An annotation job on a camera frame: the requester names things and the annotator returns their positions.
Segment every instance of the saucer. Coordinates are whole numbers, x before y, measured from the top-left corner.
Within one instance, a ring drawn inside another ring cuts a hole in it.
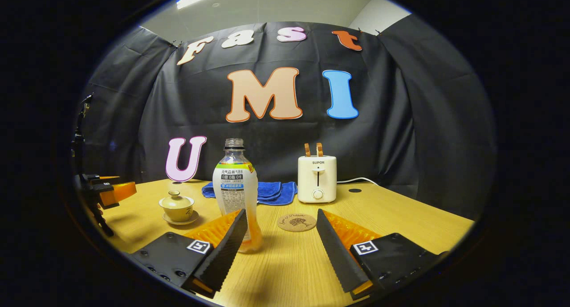
[[[180,221],[180,222],[174,222],[172,221],[168,216],[167,213],[163,213],[163,219],[166,220],[169,224],[173,224],[173,225],[187,225],[187,224],[191,224],[192,222],[196,221],[196,219],[198,218],[198,212],[196,212],[196,210],[194,210],[194,212],[192,213],[192,215],[190,216],[190,219],[187,221]]]

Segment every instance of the teacup lid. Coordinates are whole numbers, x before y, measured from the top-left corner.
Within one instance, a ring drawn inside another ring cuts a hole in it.
[[[159,201],[160,207],[168,209],[181,209],[187,208],[194,204],[194,200],[189,197],[180,196],[180,191],[170,190],[169,197],[162,198]]]

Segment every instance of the ceiling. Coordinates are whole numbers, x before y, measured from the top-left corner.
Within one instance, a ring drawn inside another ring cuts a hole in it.
[[[311,21],[349,27],[370,0],[202,0],[178,10],[167,4],[141,23],[167,41],[268,21]]]

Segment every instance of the blue towel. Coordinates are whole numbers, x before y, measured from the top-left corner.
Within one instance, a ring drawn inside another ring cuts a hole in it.
[[[267,205],[285,205],[293,202],[297,194],[297,185],[294,182],[260,182],[258,183],[257,203]],[[208,183],[202,187],[205,198],[215,198],[214,187]]]

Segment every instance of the letter m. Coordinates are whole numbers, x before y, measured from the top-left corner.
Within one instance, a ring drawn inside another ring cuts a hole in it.
[[[232,110],[226,115],[228,122],[244,122],[249,120],[250,112],[246,111],[246,99],[251,110],[261,119],[269,102],[273,98],[273,109],[269,116],[274,119],[297,119],[303,115],[303,110],[297,106],[295,93],[295,76],[299,70],[293,67],[276,68],[265,86],[250,70],[240,70],[228,74],[228,80],[233,83]]]

